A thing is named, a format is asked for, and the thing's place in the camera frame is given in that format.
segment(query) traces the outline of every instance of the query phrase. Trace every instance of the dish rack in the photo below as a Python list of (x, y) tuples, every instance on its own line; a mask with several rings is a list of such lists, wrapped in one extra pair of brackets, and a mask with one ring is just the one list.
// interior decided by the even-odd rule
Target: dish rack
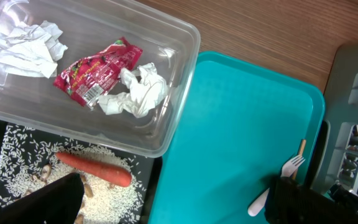
[(338, 49), (324, 97), (328, 129), (311, 188), (325, 194), (339, 181), (358, 194), (358, 44)]

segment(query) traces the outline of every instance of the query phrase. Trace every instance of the carrot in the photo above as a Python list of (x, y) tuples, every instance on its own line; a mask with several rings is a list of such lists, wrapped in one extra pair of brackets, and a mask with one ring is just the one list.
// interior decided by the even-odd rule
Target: carrot
[(84, 159), (65, 152), (57, 152), (56, 157), (69, 166), (95, 175), (112, 184), (121, 187), (128, 187), (131, 184), (131, 173), (122, 167)]

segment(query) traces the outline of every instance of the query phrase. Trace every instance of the white fork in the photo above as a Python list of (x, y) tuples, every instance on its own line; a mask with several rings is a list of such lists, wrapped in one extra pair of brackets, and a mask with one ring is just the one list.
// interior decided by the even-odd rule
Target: white fork
[[(305, 161), (301, 155), (295, 156), (288, 162), (286, 162), (282, 168), (281, 176), (289, 177), (291, 176)], [(258, 215), (261, 209), (265, 206), (267, 195), (269, 194), (269, 189), (267, 189), (263, 194), (261, 194), (248, 208), (248, 214), (252, 217)]]

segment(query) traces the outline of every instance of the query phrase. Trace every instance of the clear plastic container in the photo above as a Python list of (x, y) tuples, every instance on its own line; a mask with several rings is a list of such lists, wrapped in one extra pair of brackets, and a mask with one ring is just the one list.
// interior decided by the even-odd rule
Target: clear plastic container
[[(126, 111), (106, 116), (99, 106), (81, 107), (52, 85), (0, 71), (0, 119), (149, 157), (161, 156), (179, 122), (200, 48), (198, 30), (177, 18), (126, 0), (0, 0), (0, 33), (20, 21), (56, 23), (68, 46), (58, 73), (124, 36), (144, 50), (138, 65), (153, 62), (170, 87), (168, 96), (144, 118)], [(111, 94), (127, 89), (117, 84)]]

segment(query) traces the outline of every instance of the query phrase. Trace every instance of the wooden stick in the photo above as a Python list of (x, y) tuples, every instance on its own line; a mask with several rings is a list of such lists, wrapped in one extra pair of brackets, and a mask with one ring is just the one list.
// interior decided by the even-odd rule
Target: wooden stick
[[(302, 139), (301, 141), (301, 146), (299, 147), (299, 151), (298, 151), (298, 155), (301, 155), (303, 154), (303, 151), (305, 150), (305, 145), (306, 145), (306, 140), (305, 139)], [(295, 180), (296, 178), (296, 174), (298, 173), (298, 170), (296, 170), (293, 175), (292, 175), (292, 179)]]

